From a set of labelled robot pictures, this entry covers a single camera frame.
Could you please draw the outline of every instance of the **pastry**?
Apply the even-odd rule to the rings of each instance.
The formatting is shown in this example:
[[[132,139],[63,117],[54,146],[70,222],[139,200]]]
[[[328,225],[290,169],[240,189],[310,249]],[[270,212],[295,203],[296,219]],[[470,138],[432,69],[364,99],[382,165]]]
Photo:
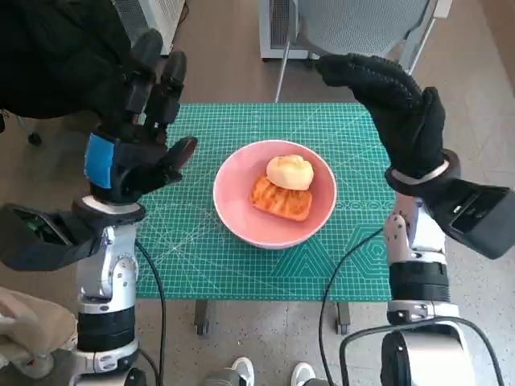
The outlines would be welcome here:
[[[250,202],[257,209],[284,219],[304,221],[311,208],[309,191],[284,189],[274,185],[264,175],[259,177],[250,192]]]
[[[313,166],[300,155],[272,158],[266,167],[266,177],[274,185],[292,191],[309,189],[313,176]]]

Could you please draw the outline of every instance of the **floor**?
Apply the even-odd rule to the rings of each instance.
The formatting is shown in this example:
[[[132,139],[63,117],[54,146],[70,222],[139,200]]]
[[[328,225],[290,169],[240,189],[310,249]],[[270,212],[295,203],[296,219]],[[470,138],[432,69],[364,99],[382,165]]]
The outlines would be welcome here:
[[[264,64],[259,59],[258,2],[189,3],[191,12],[176,40],[176,46],[188,55],[183,101],[272,101],[279,63]],[[422,86],[434,85],[440,92],[447,110],[445,145],[461,157],[464,176],[480,183],[515,187],[515,97],[509,81],[513,76],[509,64],[514,63],[515,55],[509,35],[500,39],[509,29],[506,13],[492,11],[492,3],[455,0],[449,19],[437,22],[414,75]],[[326,88],[317,74],[302,64],[292,63],[286,70],[282,101],[351,99],[348,90]],[[94,119],[79,114],[29,124],[43,136],[44,145],[39,149],[25,143],[13,117],[2,134],[0,202],[66,209],[74,195],[88,189],[82,161],[86,133]],[[447,257],[453,301],[464,317],[477,322],[488,334],[505,383],[515,385],[515,250],[498,261],[488,261],[449,241]],[[74,310],[74,281],[73,267],[54,273],[0,269],[2,285],[70,310]],[[169,301],[167,306],[167,384],[196,384],[208,371],[231,364],[239,355],[254,362],[259,385],[288,384],[299,361],[312,363],[323,377],[317,347],[317,303],[220,302],[216,304],[213,334],[206,339],[198,339],[192,329],[193,302]],[[351,311],[353,331],[386,322],[385,304],[352,304]],[[338,380],[341,337],[331,332],[333,317],[333,313],[327,317],[325,342],[332,374]],[[138,332],[142,346],[157,358],[157,301],[138,301]],[[379,344],[380,339],[370,339],[351,346],[352,384],[380,383]],[[485,349],[474,337],[469,346],[477,383],[495,384]],[[69,362],[65,355],[60,358],[60,370],[52,378],[33,384],[66,384]],[[0,372],[0,384],[32,383],[13,371],[4,371]]]

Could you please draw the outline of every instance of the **black cable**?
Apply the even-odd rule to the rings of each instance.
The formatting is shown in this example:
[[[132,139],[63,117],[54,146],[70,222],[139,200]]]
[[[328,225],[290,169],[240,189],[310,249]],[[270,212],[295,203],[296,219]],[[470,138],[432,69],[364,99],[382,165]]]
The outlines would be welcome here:
[[[148,362],[148,364],[150,365],[150,367],[152,368],[152,371],[154,372],[154,377],[155,377],[155,386],[163,386],[163,384],[161,383],[161,380],[159,379],[159,371],[158,371],[158,368],[157,366],[155,365],[155,362],[154,360],[152,359],[152,357],[150,355],[148,355],[148,353],[143,350],[142,348],[139,348],[139,353],[141,355],[143,355],[143,358],[146,359],[146,361]]]
[[[377,236],[379,233],[382,232],[382,228],[376,230],[374,233],[372,233],[370,236],[365,237],[362,241],[360,241],[358,244],[353,246],[347,253],[345,253],[345,256],[342,257],[340,260],[340,263],[336,266],[335,272],[331,276],[331,280],[328,283],[328,286],[325,289],[325,294],[323,295],[322,300],[322,308],[320,309],[320,320],[319,320],[319,348],[320,348],[320,355],[322,356],[322,363],[323,363],[323,369],[325,370],[325,375],[328,378],[328,383],[331,386],[334,386],[334,382],[332,381],[331,371],[329,370],[328,366],[328,360],[325,357],[325,350],[323,349],[323,311],[325,309],[325,303],[329,296],[329,291],[331,290],[332,283],[336,279],[336,275],[340,271],[341,266],[344,264],[344,262],[347,260],[347,257],[351,256],[357,249],[371,241],[375,236]]]
[[[380,327],[373,327],[373,328],[367,328],[365,330],[361,330],[358,332],[355,332],[354,334],[350,334],[347,336],[344,341],[342,342],[342,347],[345,349],[346,346],[351,343],[353,340],[356,340],[358,338],[362,338],[366,335],[371,334],[380,334],[385,332],[392,332],[392,331],[403,331],[403,330],[413,330],[415,328],[419,327],[425,327],[425,326],[431,326],[438,322],[454,322],[459,324],[464,324],[465,326],[471,328],[478,334],[483,341],[484,345],[486,346],[486,349],[488,350],[488,353],[490,354],[490,358],[492,358],[492,365],[493,369],[496,373],[497,383],[499,386],[505,386],[505,382],[502,379],[502,371],[501,366],[499,365],[499,360],[497,359],[496,352],[493,349],[492,344],[488,340],[488,337],[486,334],[473,322],[467,319],[458,318],[456,316],[437,316],[431,319],[422,320],[420,322],[408,322],[404,323],[398,326],[380,326]],[[348,374],[347,374],[347,367],[342,366],[342,378],[344,382],[344,386],[348,385]]]
[[[167,303],[164,297],[163,283],[161,282],[161,277],[159,277],[159,272],[157,268],[155,268],[154,262],[150,258],[150,255],[146,251],[145,247],[143,247],[138,239],[136,239],[136,246],[146,258],[148,265],[152,269],[155,284],[158,286],[159,298],[161,299],[161,343],[159,345],[159,383],[157,384],[159,386],[164,384],[164,350],[167,344]]]
[[[343,263],[357,249],[362,247],[364,244],[370,242],[371,239],[374,238],[375,236],[377,236],[379,233],[381,233],[381,231],[382,231],[382,229],[376,230],[370,236],[364,238],[362,241],[360,241],[358,244],[356,244],[354,247],[352,247],[347,253],[345,253],[345,256],[342,257],[342,259],[340,260],[340,263],[338,263],[338,265],[336,266],[336,269],[331,276],[331,280],[329,281],[328,286],[325,289],[325,294],[323,295],[323,301],[322,301],[322,307],[320,309],[320,319],[319,319],[319,348],[320,348],[320,356],[322,356],[323,369],[325,371],[326,377],[328,378],[328,383],[330,386],[335,386],[335,384],[334,384],[334,381],[332,380],[331,370],[329,369],[328,360],[325,356],[325,350],[323,349],[323,328],[322,327],[323,327],[323,311],[325,309],[325,304],[328,299],[329,292],[331,291],[332,284],[333,284],[334,280],[336,279],[336,275],[340,271],[340,268],[343,265]],[[505,386],[505,382],[502,378],[501,366],[499,365],[499,359],[497,358],[496,352],[493,349],[492,344],[488,340],[488,337],[475,323],[473,323],[467,319],[463,319],[463,318],[458,318],[458,317],[454,317],[454,316],[445,316],[445,317],[438,316],[435,318],[431,318],[429,320],[422,320],[420,322],[408,322],[408,323],[404,323],[404,324],[398,325],[398,326],[388,325],[388,326],[368,328],[368,329],[361,330],[361,331],[355,332],[354,334],[350,334],[349,336],[347,336],[344,339],[344,341],[342,342],[342,347],[345,349],[346,346],[349,343],[351,343],[353,340],[356,340],[356,339],[361,338],[366,335],[386,333],[386,332],[392,332],[392,331],[413,330],[414,328],[431,326],[438,322],[455,322],[455,323],[459,323],[459,324],[468,326],[469,328],[474,330],[474,332],[476,332],[480,336],[481,340],[483,341],[484,345],[486,346],[486,348],[488,350],[488,353],[490,354],[490,358],[492,359],[493,369],[494,369],[494,372],[496,373],[497,383],[499,384],[499,386]],[[341,363],[341,365],[342,365],[342,369],[341,369],[342,370],[342,380],[344,382],[344,386],[347,386],[347,385],[349,385],[347,366],[345,363]]]
[[[184,2],[184,8],[183,8],[183,12],[181,12],[181,18],[179,19],[179,23],[177,24],[177,28],[180,27],[180,25],[182,23],[184,23],[184,21],[186,20],[187,16],[189,15],[190,13],[190,6],[187,4],[187,1]]]

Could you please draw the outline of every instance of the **black robotic glove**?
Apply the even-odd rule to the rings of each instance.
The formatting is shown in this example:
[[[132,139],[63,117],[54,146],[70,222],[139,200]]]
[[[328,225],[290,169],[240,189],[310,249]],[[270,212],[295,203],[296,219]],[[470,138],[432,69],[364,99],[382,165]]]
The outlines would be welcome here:
[[[422,92],[401,66],[376,56],[326,55],[316,68],[370,112],[394,169],[419,179],[442,165],[445,110],[436,88]]]

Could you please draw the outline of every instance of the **bun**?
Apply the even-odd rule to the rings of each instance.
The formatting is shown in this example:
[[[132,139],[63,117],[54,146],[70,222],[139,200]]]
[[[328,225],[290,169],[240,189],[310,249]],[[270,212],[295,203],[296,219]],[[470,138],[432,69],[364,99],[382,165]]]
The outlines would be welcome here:
[[[275,157],[268,162],[266,177],[278,187],[306,191],[314,177],[313,166],[300,155]]]

